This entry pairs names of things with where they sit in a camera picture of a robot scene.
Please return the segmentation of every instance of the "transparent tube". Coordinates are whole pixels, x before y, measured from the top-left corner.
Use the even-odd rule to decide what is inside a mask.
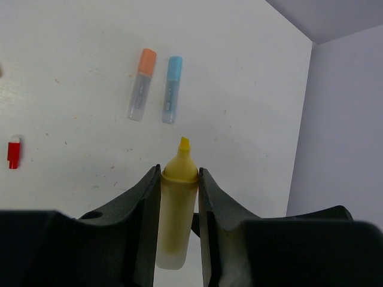
[[[162,122],[172,124],[175,121],[177,111],[179,81],[168,81],[165,89],[165,100],[163,102]]]
[[[127,110],[127,117],[131,120],[141,121],[142,119],[146,98],[148,96],[150,79],[151,77],[144,73],[137,73],[133,86],[132,98],[130,99],[129,108]]]
[[[177,183],[161,178],[161,207],[156,264],[180,269],[186,260],[198,183]]]

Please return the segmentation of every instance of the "table surface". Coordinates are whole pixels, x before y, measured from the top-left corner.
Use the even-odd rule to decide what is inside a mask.
[[[81,216],[175,155],[182,136],[217,183],[284,216],[311,53],[264,0],[3,0],[0,208]],[[144,117],[126,118],[143,48],[157,52]],[[161,122],[169,57],[183,57],[178,118]],[[7,142],[23,141],[18,170]],[[202,286],[199,240],[155,286]]]

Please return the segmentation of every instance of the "blue cap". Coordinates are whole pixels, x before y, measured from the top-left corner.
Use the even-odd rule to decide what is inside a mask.
[[[179,81],[181,78],[182,57],[173,56],[169,59],[168,81]]]

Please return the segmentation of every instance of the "orange-capped tube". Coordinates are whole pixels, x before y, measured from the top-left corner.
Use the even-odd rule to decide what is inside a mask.
[[[140,121],[144,115],[146,98],[149,92],[150,79],[156,63],[156,52],[144,49],[139,60],[136,80],[133,86],[132,98],[130,99],[127,117],[131,120]]]

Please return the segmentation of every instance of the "red object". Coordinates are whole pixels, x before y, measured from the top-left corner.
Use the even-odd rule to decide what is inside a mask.
[[[8,161],[10,162],[10,169],[17,169],[20,160],[20,142],[8,143]]]

